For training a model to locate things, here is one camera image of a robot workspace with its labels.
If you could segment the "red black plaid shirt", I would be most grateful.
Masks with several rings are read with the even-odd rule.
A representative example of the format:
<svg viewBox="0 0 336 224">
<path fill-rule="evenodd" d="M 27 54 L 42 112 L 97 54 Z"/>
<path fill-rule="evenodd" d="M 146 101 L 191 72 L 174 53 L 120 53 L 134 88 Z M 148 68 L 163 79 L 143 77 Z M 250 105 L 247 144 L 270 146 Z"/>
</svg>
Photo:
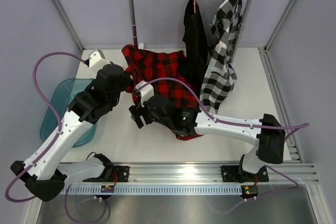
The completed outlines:
<svg viewBox="0 0 336 224">
<path fill-rule="evenodd" d="M 127 62 L 127 71 L 132 72 L 134 88 L 132 100 L 134 105 L 140 104 L 140 97 L 134 93 L 135 86 L 143 81 L 163 78 L 152 84 L 154 93 L 169 99 L 175 106 L 196 108 L 198 94 L 194 87 L 179 72 L 179 63 L 184 59 L 184 52 L 172 53 L 152 52 L 136 49 L 134 45 L 126 45 L 121 52 Z"/>
</svg>

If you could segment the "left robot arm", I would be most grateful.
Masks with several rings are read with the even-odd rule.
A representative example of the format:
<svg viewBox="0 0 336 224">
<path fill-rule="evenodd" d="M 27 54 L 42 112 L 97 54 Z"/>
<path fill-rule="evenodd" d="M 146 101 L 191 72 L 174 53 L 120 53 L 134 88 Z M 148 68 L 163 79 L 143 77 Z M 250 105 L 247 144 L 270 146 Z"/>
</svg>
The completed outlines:
<svg viewBox="0 0 336 224">
<path fill-rule="evenodd" d="M 34 197 L 44 202 L 54 199 L 67 186 L 78 182 L 106 182 L 115 178 L 113 162 L 103 154 L 72 163 L 61 161 L 86 131 L 112 111 L 132 83 L 131 75 L 118 65 L 105 65 L 97 76 L 70 103 L 61 126 L 25 161 L 10 167 L 16 179 L 24 182 Z"/>
</svg>

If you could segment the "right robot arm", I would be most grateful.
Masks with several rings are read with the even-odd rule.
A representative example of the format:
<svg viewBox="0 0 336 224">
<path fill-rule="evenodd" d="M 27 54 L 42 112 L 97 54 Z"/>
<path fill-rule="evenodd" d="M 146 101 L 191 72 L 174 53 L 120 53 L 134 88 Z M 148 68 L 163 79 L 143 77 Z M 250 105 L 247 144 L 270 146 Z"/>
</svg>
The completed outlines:
<svg viewBox="0 0 336 224">
<path fill-rule="evenodd" d="M 155 122 L 184 138 L 217 135 L 252 145 L 252 149 L 241 156 L 238 165 L 221 167 L 225 182 L 262 181 L 268 164 L 282 164 L 284 161 L 285 131 L 271 114 L 264 114 L 262 119 L 256 120 L 227 118 L 197 108 L 177 107 L 160 95 L 130 106 L 129 112 L 139 129 Z"/>
</svg>

